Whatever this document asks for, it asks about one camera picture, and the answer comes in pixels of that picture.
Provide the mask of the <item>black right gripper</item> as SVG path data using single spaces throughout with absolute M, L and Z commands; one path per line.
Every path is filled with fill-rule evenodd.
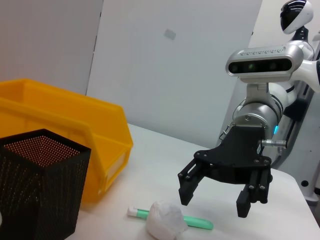
M 248 216 L 251 203 L 266 204 L 272 182 L 271 159 L 257 152 L 264 137 L 262 127 L 234 126 L 217 147 L 197 151 L 194 159 L 178 174 L 181 204 L 190 203 L 204 177 L 245 185 L 236 200 L 239 218 Z

